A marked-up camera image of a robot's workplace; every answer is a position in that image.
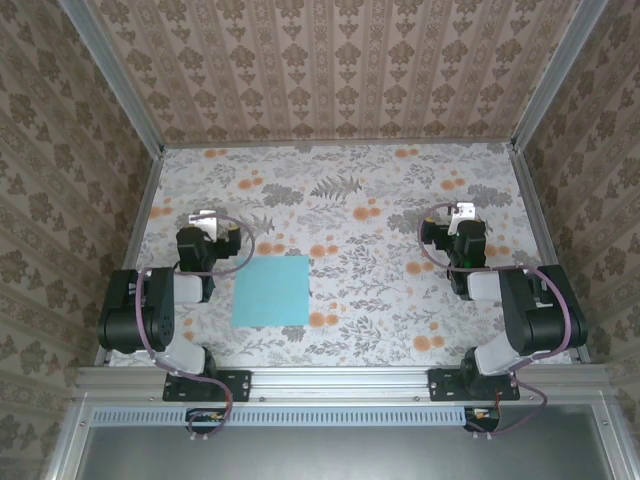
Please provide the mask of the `light blue paper sheet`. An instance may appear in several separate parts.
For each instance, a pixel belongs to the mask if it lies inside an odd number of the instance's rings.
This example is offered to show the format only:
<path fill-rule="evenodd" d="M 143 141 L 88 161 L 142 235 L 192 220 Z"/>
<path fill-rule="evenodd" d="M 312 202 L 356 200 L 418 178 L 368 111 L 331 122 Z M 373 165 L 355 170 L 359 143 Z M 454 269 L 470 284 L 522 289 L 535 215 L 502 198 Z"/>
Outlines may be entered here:
<path fill-rule="evenodd" d="M 254 257 L 235 275 L 231 325 L 305 325 L 310 298 L 307 256 Z"/>

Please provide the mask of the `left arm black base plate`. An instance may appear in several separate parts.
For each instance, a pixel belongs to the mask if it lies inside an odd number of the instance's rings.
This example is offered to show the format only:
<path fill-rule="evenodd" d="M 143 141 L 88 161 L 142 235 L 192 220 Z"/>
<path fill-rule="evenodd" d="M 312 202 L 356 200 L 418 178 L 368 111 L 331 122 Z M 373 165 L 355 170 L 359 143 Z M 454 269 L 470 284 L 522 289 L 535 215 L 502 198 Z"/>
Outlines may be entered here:
<path fill-rule="evenodd" d="M 232 393 L 234 402 L 247 402 L 251 390 L 250 370 L 219 370 L 217 380 Z M 165 402 L 224 402 L 225 393 L 221 387 L 167 374 L 162 399 Z"/>

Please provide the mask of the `floral patterned table cover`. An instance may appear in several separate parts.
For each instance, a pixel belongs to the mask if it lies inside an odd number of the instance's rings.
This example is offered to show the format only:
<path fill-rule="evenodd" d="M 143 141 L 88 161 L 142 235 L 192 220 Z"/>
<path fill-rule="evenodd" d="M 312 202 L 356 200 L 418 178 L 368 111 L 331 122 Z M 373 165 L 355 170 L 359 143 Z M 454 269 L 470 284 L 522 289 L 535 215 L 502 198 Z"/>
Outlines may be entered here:
<path fill-rule="evenodd" d="M 243 253 L 309 258 L 302 326 L 234 328 L 234 280 L 176 310 L 176 333 L 232 367 L 455 364 L 504 328 L 496 302 L 464 301 L 420 216 L 470 201 L 491 265 L 539 261 L 506 144 L 181 149 L 166 153 L 137 263 L 177 262 L 176 233 L 216 209 L 250 227 Z"/>

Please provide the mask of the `thin aluminium rear rail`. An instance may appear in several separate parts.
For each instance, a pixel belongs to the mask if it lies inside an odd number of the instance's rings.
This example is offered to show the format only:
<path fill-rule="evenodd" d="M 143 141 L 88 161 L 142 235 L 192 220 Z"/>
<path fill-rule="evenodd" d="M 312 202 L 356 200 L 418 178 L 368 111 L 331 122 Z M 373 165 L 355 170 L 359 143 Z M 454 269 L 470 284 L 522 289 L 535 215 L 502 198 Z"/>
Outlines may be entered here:
<path fill-rule="evenodd" d="M 314 147 L 314 146 L 354 146 L 354 145 L 435 145 L 476 143 L 509 144 L 509 138 L 392 138 L 392 139 L 320 139 L 320 140 L 276 140 L 276 141 L 242 141 L 218 143 L 166 143 L 165 150 L 202 149 L 202 148 L 258 148 L 258 147 Z"/>

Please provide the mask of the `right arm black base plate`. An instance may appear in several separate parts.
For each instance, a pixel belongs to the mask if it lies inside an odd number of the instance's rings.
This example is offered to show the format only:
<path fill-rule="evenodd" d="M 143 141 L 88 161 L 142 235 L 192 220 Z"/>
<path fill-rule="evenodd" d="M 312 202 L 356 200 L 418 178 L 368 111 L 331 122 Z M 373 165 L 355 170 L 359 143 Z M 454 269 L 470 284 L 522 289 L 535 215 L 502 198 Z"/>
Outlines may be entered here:
<path fill-rule="evenodd" d="M 430 400 L 444 401 L 505 401 L 520 399 L 520 391 L 508 375 L 482 376 L 464 374 L 460 369 L 436 368 L 427 372 Z"/>

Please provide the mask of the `grey metal panel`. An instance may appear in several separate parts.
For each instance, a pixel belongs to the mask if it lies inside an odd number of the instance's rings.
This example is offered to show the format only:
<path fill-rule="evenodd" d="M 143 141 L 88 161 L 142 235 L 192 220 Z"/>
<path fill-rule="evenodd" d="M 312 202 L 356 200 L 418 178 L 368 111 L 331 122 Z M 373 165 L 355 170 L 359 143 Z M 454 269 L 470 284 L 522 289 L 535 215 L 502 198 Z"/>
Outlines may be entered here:
<path fill-rule="evenodd" d="M 97 428 L 78 480 L 613 480 L 583 416 L 503 437 L 461 428 L 236 427 L 209 440 L 180 428 Z"/>

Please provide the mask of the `small wired connector board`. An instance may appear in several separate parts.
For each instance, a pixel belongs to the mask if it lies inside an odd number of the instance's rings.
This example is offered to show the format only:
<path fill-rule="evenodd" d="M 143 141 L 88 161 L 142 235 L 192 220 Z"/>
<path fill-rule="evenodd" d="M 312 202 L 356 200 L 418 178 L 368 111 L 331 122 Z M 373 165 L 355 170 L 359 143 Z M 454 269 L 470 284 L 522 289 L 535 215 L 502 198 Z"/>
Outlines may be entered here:
<path fill-rule="evenodd" d="M 192 437 L 209 437 L 226 422 L 225 408 L 192 408 L 185 413 L 186 429 Z"/>
<path fill-rule="evenodd" d="M 493 433 L 500 423 L 500 412 L 495 407 L 466 407 L 464 417 L 463 428 L 471 433 Z"/>

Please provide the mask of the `wide aluminium mounting rail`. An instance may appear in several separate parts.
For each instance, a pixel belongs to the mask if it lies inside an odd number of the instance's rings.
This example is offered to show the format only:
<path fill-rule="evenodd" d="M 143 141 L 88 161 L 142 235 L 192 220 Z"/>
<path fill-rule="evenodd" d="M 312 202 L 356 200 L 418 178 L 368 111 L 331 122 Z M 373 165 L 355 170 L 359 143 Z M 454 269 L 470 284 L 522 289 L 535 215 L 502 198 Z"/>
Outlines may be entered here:
<path fill-rule="evenodd" d="M 292 367 L 251 369 L 250 404 L 425 404 L 433 393 L 454 396 L 423 367 Z M 590 404 L 615 393 L 605 368 L 592 364 L 542 364 L 520 370 L 517 379 L 545 393 L 552 405 Z M 162 402 L 165 374 L 150 367 L 80 370 L 74 402 L 141 405 Z"/>

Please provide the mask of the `aluminium side rail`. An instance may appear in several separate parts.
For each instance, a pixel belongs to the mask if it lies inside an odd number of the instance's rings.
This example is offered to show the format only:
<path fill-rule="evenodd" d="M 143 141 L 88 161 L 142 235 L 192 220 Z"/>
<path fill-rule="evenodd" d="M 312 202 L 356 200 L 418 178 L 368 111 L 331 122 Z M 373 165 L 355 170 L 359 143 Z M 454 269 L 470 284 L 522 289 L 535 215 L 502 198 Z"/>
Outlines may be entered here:
<path fill-rule="evenodd" d="M 539 258 L 543 264 L 558 264 L 558 256 L 524 154 L 511 143 L 507 146 Z"/>
<path fill-rule="evenodd" d="M 153 200 L 157 191 L 159 180 L 166 157 L 166 152 L 162 151 L 154 157 L 151 162 L 146 184 L 141 197 L 136 219 L 131 231 L 128 247 L 122 263 L 123 269 L 135 268 L 143 242 L 144 232 L 153 206 Z"/>

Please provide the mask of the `aluminium corner post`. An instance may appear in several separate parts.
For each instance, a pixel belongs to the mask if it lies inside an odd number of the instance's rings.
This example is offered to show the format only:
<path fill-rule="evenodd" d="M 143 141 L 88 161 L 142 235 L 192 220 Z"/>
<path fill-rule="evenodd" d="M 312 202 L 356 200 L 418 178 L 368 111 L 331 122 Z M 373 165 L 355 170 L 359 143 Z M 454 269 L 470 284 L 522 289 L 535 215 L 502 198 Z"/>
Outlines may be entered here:
<path fill-rule="evenodd" d="M 85 0 L 59 0 L 59 3 L 85 43 L 146 150 L 154 160 L 161 157 L 164 142 L 160 132 L 147 112 L 142 96 L 130 81 L 124 61 L 117 57 L 96 16 Z"/>
<path fill-rule="evenodd" d="M 607 3 L 608 0 L 580 1 L 512 135 L 516 153 L 522 152 L 531 140 Z"/>

